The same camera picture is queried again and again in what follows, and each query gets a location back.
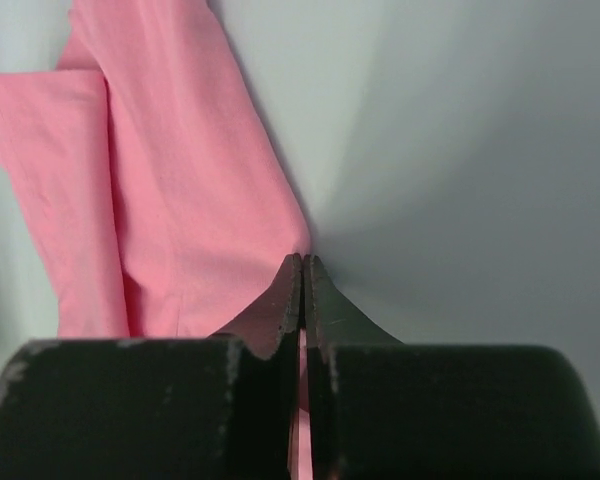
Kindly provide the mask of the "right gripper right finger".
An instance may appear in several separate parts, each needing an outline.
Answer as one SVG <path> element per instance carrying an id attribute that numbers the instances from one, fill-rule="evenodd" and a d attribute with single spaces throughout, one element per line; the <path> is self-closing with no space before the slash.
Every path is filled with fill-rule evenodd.
<path id="1" fill-rule="evenodd" d="M 600 479 L 600 426 L 559 351 L 406 344 L 304 260 L 317 479 Z"/>

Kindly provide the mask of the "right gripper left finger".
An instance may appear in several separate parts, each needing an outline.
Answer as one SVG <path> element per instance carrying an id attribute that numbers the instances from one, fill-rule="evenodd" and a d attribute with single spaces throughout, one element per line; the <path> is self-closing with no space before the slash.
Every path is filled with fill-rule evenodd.
<path id="1" fill-rule="evenodd" d="M 301 258 L 205 339 L 37 340 L 0 375 L 0 479 L 288 479 Z"/>

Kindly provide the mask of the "pink t shirt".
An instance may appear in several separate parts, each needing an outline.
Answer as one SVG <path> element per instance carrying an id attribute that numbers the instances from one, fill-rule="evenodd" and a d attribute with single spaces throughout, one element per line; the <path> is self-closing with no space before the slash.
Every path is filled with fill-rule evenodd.
<path id="1" fill-rule="evenodd" d="M 305 254 L 301 209 L 204 1 L 76 1 L 55 69 L 0 74 L 0 165 L 51 340 L 205 339 Z M 292 475 L 308 477 L 307 417 Z"/>

